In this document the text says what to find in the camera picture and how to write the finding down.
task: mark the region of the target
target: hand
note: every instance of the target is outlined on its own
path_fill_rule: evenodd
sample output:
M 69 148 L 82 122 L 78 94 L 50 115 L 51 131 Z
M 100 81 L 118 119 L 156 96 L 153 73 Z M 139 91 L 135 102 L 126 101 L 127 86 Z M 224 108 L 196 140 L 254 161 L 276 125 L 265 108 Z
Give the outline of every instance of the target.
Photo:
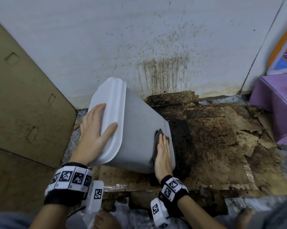
M 157 157 L 155 159 L 155 176 L 159 183 L 167 175 L 172 175 L 172 163 L 169 143 L 165 135 L 159 134 L 159 143 L 157 145 Z
M 69 159 L 69 162 L 78 162 L 88 166 L 103 151 L 109 138 L 114 134 L 118 123 L 110 124 L 100 136 L 100 118 L 106 104 L 98 104 L 83 118 L 80 125 L 81 139 Z

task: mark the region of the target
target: rectangular indentation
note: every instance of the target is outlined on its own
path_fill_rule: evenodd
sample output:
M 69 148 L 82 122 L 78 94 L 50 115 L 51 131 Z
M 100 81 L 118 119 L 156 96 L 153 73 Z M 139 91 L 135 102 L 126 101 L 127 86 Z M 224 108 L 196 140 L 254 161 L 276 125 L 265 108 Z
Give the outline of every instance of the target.
M 54 96 L 54 94 L 51 94 L 51 95 L 50 95 L 50 97 L 49 97 L 49 99 L 48 99 L 48 103 L 49 103 L 50 106 L 54 103 L 54 99 L 55 99 L 55 98 L 56 98 L 56 97 Z
M 33 128 L 31 129 L 29 135 L 27 136 L 27 141 L 32 142 L 33 139 L 35 138 L 35 136 L 38 134 L 39 128 L 33 126 Z
M 12 52 L 10 55 L 8 55 L 8 57 L 5 58 L 5 61 L 10 66 L 14 66 L 15 64 L 17 64 L 19 60 L 20 58 L 14 52 Z

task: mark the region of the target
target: floor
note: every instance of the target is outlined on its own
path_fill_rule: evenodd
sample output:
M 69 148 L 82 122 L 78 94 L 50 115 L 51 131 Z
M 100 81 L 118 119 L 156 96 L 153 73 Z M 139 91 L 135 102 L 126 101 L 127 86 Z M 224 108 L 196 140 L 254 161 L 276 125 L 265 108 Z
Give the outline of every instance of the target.
M 212 100 L 201 100 L 199 104 L 208 105 L 208 104 L 218 104 L 218 103 L 236 103 L 241 105 L 246 105 L 248 100 L 248 95 L 235 95 L 222 99 L 212 99 Z M 86 115 L 87 110 L 78 111 L 76 123 L 83 119 Z M 68 162 L 70 156 L 77 147 L 77 143 L 80 138 L 80 128 L 77 128 L 73 131 L 71 139 L 69 141 L 68 147 L 65 151 L 62 164 Z M 287 178 L 287 145 L 282 147 L 282 150 L 279 150 L 279 153 L 284 157 L 284 162 L 282 163 L 282 168 L 285 172 Z M 236 216 L 243 208 L 246 206 L 253 208 L 256 211 L 267 211 L 278 206 L 279 203 L 285 201 L 287 196 L 269 196 L 263 198 L 230 198 L 226 199 L 226 204 L 228 207 L 229 215 L 231 217 Z

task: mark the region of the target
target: olive green panel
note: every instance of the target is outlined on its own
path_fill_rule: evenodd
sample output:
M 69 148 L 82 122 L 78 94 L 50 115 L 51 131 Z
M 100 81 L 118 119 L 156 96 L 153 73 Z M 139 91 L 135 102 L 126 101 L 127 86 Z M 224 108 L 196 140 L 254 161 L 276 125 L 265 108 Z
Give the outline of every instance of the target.
M 0 148 L 58 167 L 75 109 L 0 25 Z
M 55 170 L 0 150 L 0 212 L 38 212 Z

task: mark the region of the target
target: bare foot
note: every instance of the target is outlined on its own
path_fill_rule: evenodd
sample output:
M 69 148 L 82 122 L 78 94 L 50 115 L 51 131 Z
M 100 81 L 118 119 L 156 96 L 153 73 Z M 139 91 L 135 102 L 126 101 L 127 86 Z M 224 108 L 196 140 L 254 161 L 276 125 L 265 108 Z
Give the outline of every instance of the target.
M 250 222 L 255 211 L 251 208 L 246 208 L 236 220 L 235 229 L 247 229 L 248 223 Z
M 110 213 L 100 210 L 95 216 L 93 229 L 121 229 L 119 222 Z

